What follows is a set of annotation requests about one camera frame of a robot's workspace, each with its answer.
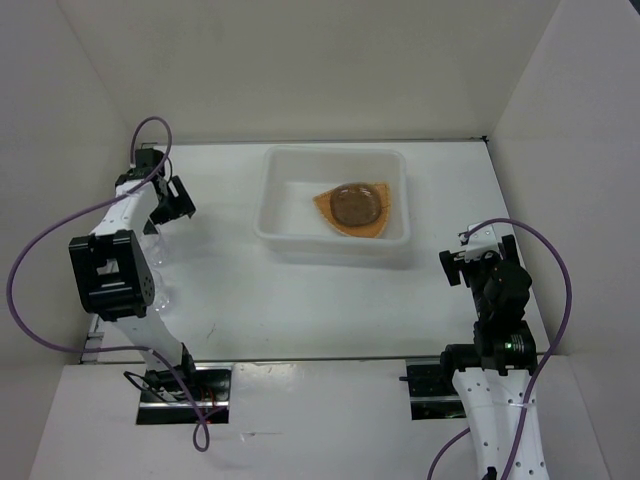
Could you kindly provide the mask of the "woven bamboo fan tray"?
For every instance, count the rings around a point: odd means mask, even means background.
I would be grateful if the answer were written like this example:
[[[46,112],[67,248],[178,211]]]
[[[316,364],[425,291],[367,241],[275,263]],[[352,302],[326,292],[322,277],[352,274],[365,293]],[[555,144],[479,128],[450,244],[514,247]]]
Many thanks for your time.
[[[391,189],[384,182],[351,182],[316,195],[313,204],[338,233],[355,238],[379,238],[390,218]]]

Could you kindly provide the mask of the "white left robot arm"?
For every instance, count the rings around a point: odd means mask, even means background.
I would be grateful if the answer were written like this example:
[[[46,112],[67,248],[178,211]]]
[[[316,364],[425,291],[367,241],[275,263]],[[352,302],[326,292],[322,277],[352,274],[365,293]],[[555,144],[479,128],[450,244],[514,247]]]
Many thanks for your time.
[[[140,240],[159,225],[192,217],[196,207],[181,179],[165,176],[163,153],[134,151],[134,166],[116,180],[113,204],[86,236],[69,243],[81,304],[120,330],[139,349],[148,373],[143,381],[161,399],[188,399],[199,375],[183,342],[153,308],[156,283]]]

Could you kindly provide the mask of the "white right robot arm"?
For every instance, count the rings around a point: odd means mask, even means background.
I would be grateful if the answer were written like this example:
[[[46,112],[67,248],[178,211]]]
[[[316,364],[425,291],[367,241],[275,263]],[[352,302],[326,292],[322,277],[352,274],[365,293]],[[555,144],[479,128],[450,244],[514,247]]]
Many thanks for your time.
[[[524,319],[532,280],[514,236],[470,225],[457,252],[439,258],[450,285],[470,289],[477,319],[470,344],[446,346],[438,381],[457,393],[481,479],[546,479],[535,395],[527,395],[537,347]]]

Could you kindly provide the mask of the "translucent plastic bin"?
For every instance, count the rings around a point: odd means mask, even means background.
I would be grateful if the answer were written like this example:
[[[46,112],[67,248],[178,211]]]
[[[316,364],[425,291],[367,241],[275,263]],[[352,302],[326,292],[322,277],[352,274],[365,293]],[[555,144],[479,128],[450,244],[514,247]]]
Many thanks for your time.
[[[289,261],[401,264],[411,250],[406,160],[388,149],[273,147],[254,232]]]

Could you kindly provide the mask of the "clear glass cup rear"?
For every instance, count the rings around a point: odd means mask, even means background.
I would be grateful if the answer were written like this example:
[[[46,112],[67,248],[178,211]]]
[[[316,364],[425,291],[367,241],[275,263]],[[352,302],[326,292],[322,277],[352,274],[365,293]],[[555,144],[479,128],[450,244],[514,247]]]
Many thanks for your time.
[[[140,246],[147,263],[151,267],[161,267],[167,260],[167,249],[160,234],[146,234],[140,239]]]

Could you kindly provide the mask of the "clear glass cup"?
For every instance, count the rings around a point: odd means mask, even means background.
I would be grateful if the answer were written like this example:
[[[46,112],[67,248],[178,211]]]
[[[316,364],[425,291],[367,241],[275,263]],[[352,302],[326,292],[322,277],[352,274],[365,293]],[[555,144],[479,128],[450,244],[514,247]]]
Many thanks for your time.
[[[171,306],[170,291],[159,271],[152,270],[151,273],[155,288],[155,296],[152,306],[157,312],[165,312]]]
[[[167,249],[160,234],[146,234],[140,239],[140,246],[147,263],[151,267],[161,267],[167,260]]]

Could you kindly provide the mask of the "clear glass cup front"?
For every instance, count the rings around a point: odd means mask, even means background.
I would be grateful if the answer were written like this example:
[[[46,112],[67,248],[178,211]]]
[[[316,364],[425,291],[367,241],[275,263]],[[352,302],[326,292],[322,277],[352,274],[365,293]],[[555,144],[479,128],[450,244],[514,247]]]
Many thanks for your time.
[[[171,306],[170,291],[159,271],[152,270],[151,273],[155,288],[155,296],[152,306],[157,312],[165,312]]]

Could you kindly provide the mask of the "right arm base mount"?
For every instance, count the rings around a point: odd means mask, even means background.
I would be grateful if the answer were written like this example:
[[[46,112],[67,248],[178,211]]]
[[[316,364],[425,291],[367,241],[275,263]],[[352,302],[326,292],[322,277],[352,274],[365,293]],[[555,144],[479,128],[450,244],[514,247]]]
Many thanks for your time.
[[[399,381],[407,386],[414,421],[466,417],[462,402],[446,380],[438,359],[410,358],[405,361],[405,368]]]

